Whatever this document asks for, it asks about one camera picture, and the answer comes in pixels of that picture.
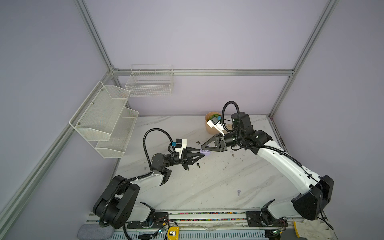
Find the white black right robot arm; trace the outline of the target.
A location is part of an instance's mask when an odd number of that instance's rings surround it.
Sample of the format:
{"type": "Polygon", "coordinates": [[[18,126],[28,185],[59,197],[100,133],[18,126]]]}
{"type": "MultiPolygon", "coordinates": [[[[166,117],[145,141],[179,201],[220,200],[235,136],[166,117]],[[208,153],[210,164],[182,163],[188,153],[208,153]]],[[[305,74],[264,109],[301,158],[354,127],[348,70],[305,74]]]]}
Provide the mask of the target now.
{"type": "Polygon", "coordinates": [[[272,226],[279,219],[299,215],[314,221],[322,214],[332,197],[334,180],[321,177],[287,154],[262,130],[254,130],[250,116],[244,112],[233,114],[232,129],[225,133],[221,117],[212,117],[207,126],[215,128],[214,135],[202,145],[202,149],[225,152],[231,147],[250,150],[279,170],[297,189],[298,194],[287,199],[267,202],[261,210],[260,218],[265,226],[272,226]]]}

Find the purple earbud charging case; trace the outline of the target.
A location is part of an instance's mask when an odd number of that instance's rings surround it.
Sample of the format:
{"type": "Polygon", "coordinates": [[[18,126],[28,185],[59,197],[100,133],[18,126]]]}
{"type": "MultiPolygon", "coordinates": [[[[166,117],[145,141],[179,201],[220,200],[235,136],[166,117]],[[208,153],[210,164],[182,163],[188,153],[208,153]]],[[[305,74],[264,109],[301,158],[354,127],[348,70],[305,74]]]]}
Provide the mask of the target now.
{"type": "Polygon", "coordinates": [[[200,153],[201,153],[201,154],[204,154],[205,156],[209,156],[209,155],[211,154],[210,151],[208,151],[208,150],[202,150],[202,149],[200,149],[200,153]]]}

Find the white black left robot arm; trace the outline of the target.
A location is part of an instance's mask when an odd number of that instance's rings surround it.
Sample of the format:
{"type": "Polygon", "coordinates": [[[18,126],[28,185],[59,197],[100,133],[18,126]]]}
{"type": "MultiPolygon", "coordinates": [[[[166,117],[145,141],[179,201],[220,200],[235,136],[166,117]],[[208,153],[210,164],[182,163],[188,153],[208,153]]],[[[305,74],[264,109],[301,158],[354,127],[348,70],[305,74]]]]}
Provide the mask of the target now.
{"type": "Polygon", "coordinates": [[[140,192],[164,185],[172,174],[169,167],[181,165],[184,170],[194,165],[209,152],[187,146],[186,139],[176,139],[163,129],[152,128],[143,137],[143,149],[150,171],[144,175],[130,179],[120,175],[113,177],[93,207],[93,213],[99,217],[101,228],[119,229],[128,220],[145,222],[151,226],[155,209],[144,202],[137,203],[140,192]],[[168,154],[155,154],[149,157],[146,139],[151,132],[161,132],[169,139],[168,154]]]}

